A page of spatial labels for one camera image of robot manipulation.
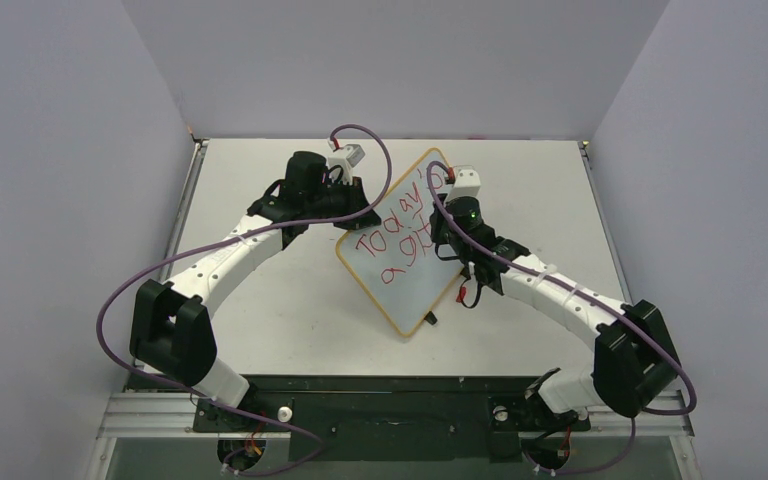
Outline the yellow-framed whiteboard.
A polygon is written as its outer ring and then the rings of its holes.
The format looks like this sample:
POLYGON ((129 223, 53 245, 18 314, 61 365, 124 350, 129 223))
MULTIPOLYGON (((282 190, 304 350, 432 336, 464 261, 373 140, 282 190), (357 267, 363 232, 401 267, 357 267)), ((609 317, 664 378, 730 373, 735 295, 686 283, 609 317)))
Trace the yellow-framed whiteboard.
POLYGON ((451 249, 431 239, 433 195, 450 190, 444 169, 426 175, 433 161, 449 166, 441 150, 427 150, 374 208, 381 224, 348 232, 336 244, 343 266, 403 337, 415 333, 461 272, 460 263, 441 259, 451 249))

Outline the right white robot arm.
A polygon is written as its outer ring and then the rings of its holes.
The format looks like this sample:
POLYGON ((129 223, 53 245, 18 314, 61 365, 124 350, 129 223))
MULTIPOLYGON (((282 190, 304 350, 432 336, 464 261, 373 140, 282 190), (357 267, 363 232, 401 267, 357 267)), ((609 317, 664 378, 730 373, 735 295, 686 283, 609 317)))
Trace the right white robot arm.
POLYGON ((652 401, 676 378, 680 361, 661 312, 605 297, 557 272, 523 245, 487 225, 476 198, 439 194, 432 241, 448 246, 477 289, 520 301, 555 321, 593 353, 576 369, 553 368, 525 391, 524 413, 538 427, 605 406, 626 418, 658 414, 652 401))

